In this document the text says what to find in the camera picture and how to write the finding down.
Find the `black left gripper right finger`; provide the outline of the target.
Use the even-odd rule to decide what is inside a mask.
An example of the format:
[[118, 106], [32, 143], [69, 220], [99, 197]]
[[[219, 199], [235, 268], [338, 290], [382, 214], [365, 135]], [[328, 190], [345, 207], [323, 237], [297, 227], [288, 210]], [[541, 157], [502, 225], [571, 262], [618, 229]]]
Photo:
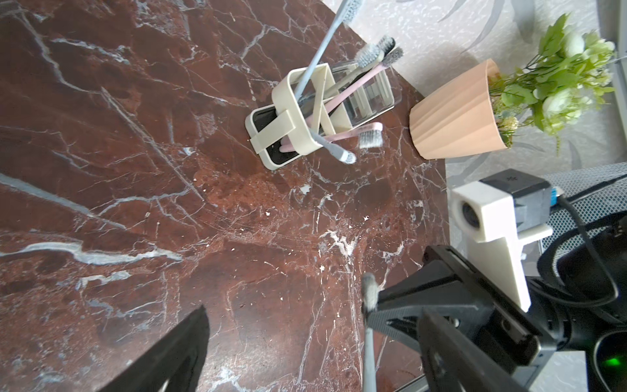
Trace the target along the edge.
[[529, 319], [517, 307], [419, 307], [417, 349], [431, 391], [529, 385]]

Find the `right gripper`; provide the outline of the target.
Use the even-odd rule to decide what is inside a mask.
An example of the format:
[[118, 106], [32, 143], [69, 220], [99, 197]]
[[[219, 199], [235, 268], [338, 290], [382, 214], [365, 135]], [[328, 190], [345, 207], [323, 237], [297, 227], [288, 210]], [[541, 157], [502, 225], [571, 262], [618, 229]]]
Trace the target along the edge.
[[[532, 279], [529, 319], [529, 385], [553, 354], [582, 351], [592, 391], [626, 388], [626, 234], [604, 230], [550, 268], [548, 250]], [[517, 307], [455, 249], [427, 249], [416, 274], [380, 290], [377, 310], [367, 317], [379, 332], [417, 349], [419, 307]], [[429, 390], [426, 373], [412, 384]]]

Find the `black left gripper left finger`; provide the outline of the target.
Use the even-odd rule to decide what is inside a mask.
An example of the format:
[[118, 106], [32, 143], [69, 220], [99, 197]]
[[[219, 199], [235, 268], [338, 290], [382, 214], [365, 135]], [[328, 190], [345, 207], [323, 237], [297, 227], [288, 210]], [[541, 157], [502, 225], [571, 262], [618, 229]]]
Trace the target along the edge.
[[204, 306], [192, 311], [103, 391], [195, 391], [207, 357], [210, 324]]

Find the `dark grey toothbrush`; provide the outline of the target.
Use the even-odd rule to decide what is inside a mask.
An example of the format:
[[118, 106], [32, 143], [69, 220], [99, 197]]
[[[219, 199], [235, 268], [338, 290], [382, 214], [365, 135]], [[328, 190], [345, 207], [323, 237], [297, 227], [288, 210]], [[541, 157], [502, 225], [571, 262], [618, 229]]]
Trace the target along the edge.
[[367, 317], [377, 310], [380, 288], [376, 277], [372, 273], [362, 276], [362, 312], [364, 320], [364, 353], [362, 391], [374, 392], [377, 390], [376, 363], [374, 353], [374, 333], [367, 324]]

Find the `pink toothbrush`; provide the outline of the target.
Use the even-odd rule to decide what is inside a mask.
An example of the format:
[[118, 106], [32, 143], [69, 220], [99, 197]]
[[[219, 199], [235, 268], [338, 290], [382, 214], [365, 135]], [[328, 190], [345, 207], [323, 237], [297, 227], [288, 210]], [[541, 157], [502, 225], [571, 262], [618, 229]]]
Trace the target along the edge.
[[387, 70], [404, 55], [401, 47], [395, 47], [381, 62], [369, 71], [363, 72], [338, 94], [327, 98], [324, 104], [331, 119], [336, 111], [347, 114], [353, 127], [363, 125], [375, 117], [392, 109], [396, 98]]
[[324, 138], [333, 143], [339, 140], [346, 140], [356, 137], [360, 149], [378, 148], [383, 145], [382, 132], [384, 125], [382, 122], [370, 122], [347, 132], [325, 136]]

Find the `black toothbrush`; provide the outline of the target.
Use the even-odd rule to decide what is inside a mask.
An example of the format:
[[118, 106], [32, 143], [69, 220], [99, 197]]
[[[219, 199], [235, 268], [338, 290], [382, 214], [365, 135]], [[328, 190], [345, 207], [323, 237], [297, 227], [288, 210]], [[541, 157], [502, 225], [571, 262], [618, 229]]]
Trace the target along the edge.
[[361, 49], [351, 60], [347, 63], [346, 69], [349, 71], [357, 70], [359, 72], [366, 72], [370, 70], [374, 65], [377, 65], [383, 60], [383, 58], [390, 53], [396, 46], [396, 41], [393, 37], [385, 35], [377, 43], [368, 43]]

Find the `light blue long toothbrush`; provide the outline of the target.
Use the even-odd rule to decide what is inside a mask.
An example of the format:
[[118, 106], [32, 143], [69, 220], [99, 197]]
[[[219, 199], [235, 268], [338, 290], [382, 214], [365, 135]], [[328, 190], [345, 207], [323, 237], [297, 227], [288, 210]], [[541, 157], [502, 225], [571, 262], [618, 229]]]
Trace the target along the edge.
[[339, 145], [335, 145], [324, 137], [318, 134], [318, 132], [310, 131], [310, 135], [316, 143], [319, 143], [321, 147], [325, 148], [331, 156], [345, 164], [355, 164], [357, 157], [354, 153], [349, 152]]

